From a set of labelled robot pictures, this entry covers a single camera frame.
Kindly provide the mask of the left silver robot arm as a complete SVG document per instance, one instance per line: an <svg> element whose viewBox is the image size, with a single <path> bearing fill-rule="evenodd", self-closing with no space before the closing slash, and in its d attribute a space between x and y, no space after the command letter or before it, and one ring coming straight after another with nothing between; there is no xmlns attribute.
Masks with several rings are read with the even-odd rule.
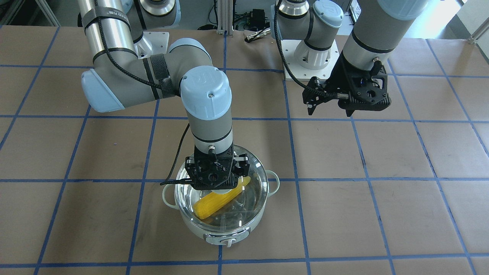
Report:
<svg viewBox="0 0 489 275"><path fill-rule="evenodd" d="M294 62L308 70L328 66L344 12L331 0L277 0L271 7L271 36L283 66L303 88L302 100L312 115L317 106L336 100L350 117L355 111L383 111L391 106L385 63L423 12L426 0L360 0L353 25L327 79L311 76L307 85L288 65L284 40L298 40Z"/></svg>

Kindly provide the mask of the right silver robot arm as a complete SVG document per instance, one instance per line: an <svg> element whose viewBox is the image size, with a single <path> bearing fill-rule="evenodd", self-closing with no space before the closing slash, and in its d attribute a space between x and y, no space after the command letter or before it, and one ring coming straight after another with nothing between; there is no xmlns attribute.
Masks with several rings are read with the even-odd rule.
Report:
<svg viewBox="0 0 489 275"><path fill-rule="evenodd" d="M93 68L81 84L91 107L100 112L179 96L194 139L194 154L185 160L189 184L196 190L229 190L248 176L249 158L236 155L227 75L213 66L210 54L195 39L182 38L166 53L142 58L120 0L79 0L81 23L93 54Z"/></svg>

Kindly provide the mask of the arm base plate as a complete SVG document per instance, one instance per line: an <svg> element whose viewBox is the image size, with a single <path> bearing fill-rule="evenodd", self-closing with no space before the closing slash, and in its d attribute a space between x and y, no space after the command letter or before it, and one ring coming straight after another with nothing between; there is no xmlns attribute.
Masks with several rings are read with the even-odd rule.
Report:
<svg viewBox="0 0 489 275"><path fill-rule="evenodd" d="M295 78L309 81L313 76L328 79L339 58L340 51L334 40L329 49L318 51L309 48L303 40L282 40L283 55Z"/></svg>
<svg viewBox="0 0 489 275"><path fill-rule="evenodd" d="M155 54L166 54L169 45L168 32L144 31L134 42L138 59L148 58Z"/></svg>

